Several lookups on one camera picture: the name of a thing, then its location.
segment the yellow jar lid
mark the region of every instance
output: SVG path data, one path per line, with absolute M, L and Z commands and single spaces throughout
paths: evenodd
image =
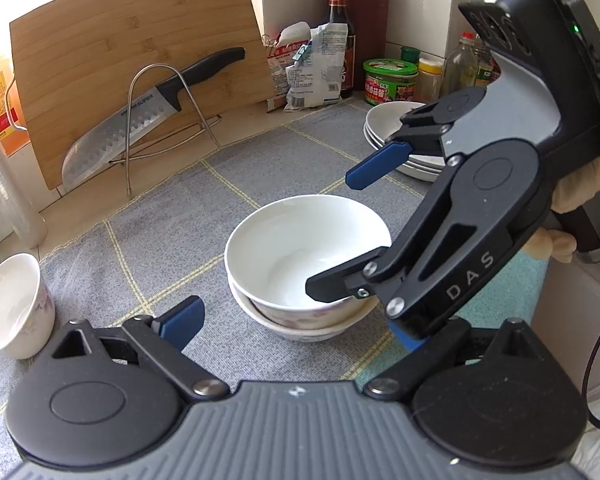
M 418 70 L 434 75 L 442 74 L 442 67 L 442 61 L 432 61 L 423 57 L 420 58 L 420 62 L 418 63 Z

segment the cloth glove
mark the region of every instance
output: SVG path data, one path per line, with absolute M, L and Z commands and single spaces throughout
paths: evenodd
M 600 191 L 600 156 L 558 181 L 552 196 L 551 209 L 567 213 L 583 205 Z M 549 256 L 568 264 L 576 250 L 576 239 L 564 231 L 539 228 L 522 247 L 536 260 Z

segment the knife stand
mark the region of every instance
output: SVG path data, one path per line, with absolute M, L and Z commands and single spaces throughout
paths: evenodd
M 367 59 L 384 57 L 389 0 L 347 0 L 347 10 L 356 27 L 356 59 L 353 79 L 354 90 L 365 89 Z
M 179 128 L 179 129 L 173 131 L 173 132 L 170 132 L 170 133 L 168 133 L 168 134 L 160 137 L 159 139 L 152 140 L 152 142 L 149 142 L 147 145 L 143 146 L 140 150 L 138 150 L 133 155 L 131 155 L 130 154 L 131 101 L 133 100 L 134 87 L 136 86 L 136 81 L 138 81 L 138 78 L 144 72 L 147 72 L 148 70 L 150 70 L 152 68 L 158 68 L 158 67 L 160 67 L 160 68 L 168 68 L 168 69 L 170 69 L 172 72 L 174 72 L 180 78 L 180 81 L 182 81 L 182 85 L 184 86 L 184 89 L 187 91 L 187 95 L 189 96 L 189 99 L 191 99 L 191 102 L 193 103 L 193 107 L 196 109 L 196 112 L 198 113 L 198 117 L 200 118 L 200 120 L 198 122 L 195 122 L 195 123 L 187 124 L 186 126 L 183 126 L 183 127 Z M 200 110 L 200 107 L 198 106 L 198 103 L 196 102 L 196 100 L 194 99 L 193 95 L 191 94 L 191 91 L 189 90 L 189 87 L 187 86 L 187 83 L 185 82 L 183 75 L 180 73 L 180 71 L 177 68 L 175 68 L 175 67 L 173 67 L 171 65 L 167 65 L 165 63 L 152 63 L 151 65 L 145 66 L 142 70 L 140 70 L 136 74 L 136 76 L 131 81 L 131 85 L 129 85 L 128 99 L 127 99 L 127 103 L 126 103 L 125 153 L 122 156 L 122 158 L 118 158 L 118 159 L 115 159 L 115 160 L 112 160 L 112 161 L 109 162 L 110 164 L 124 164 L 125 165 L 126 195 L 128 197 L 131 197 L 131 195 L 132 195 L 131 176 L 129 174 L 129 162 L 130 161 L 136 160 L 138 158 L 148 158 L 150 156 L 161 155 L 163 153 L 170 152 L 171 150 L 174 150 L 175 148 L 178 148 L 179 146 L 182 146 L 186 142 L 189 142 L 191 139 L 197 137 L 199 134 L 201 134 L 203 132 L 207 132 L 209 134 L 209 137 L 211 137 L 211 140 L 214 142 L 214 144 L 220 150 L 220 149 L 222 149 L 222 146 L 220 145 L 220 143 L 216 139 L 216 136 L 213 134 L 213 131 L 211 130 L 211 126 L 215 126 L 221 120 L 222 120 L 222 117 L 220 115 L 216 115 L 215 119 L 212 121 L 211 124 L 209 124 L 206 121 L 204 115 L 202 114 L 202 111 Z M 202 126 L 200 127 L 200 129 L 198 131 L 196 131 L 194 134 L 190 135 L 186 139 L 181 140 L 180 142 L 174 144 L 173 146 L 169 146 L 168 148 L 164 148 L 164 149 L 158 150 L 156 152 L 143 153 L 141 155 L 138 155 L 138 153 L 143 152 L 144 150 L 146 150 L 147 148 L 150 148 L 154 144 L 157 144 L 158 142 L 161 142 L 162 140 L 168 139 L 169 137 L 172 137 L 172 136 L 174 136 L 174 135 L 176 135 L 176 134 L 178 134 L 178 133 L 186 130 L 187 128 L 195 126 L 196 124 L 202 124 Z

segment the black knife handle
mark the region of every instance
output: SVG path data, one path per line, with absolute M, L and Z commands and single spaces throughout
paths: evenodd
M 218 52 L 203 57 L 193 65 L 186 67 L 182 71 L 182 76 L 184 77 L 184 81 L 187 82 L 187 86 L 193 86 L 203 82 L 205 79 L 209 79 L 220 72 L 225 66 L 241 59 L 244 59 L 244 49 L 241 46 L 218 50 Z M 178 75 L 165 79 L 155 87 L 171 106 L 177 111 L 182 110 L 178 101 L 178 92 L 183 89 L 183 86 Z

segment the checkered tablecloth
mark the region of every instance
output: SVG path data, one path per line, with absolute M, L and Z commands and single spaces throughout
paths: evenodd
M 231 386 L 241 379 L 364 383 L 396 362 L 404 349 L 378 309 L 325 342 L 284 340 L 235 303 L 222 263 L 225 242 L 245 216 L 298 194 L 358 200 L 397 235 L 429 184 L 393 172 L 362 192 L 344 185 L 345 172 L 372 150 L 362 135 L 367 109 L 348 100 L 225 146 L 56 248 L 41 262 L 56 323 L 85 317 L 93 326 L 116 326 L 135 314 L 159 316 L 197 294 L 205 301 L 205 327 L 184 353 Z M 465 317 L 481 326 L 507 316 L 530 319 L 543 277 L 543 263 L 517 257 Z M 0 478 L 20 460 L 3 413 L 28 364 L 0 356 Z

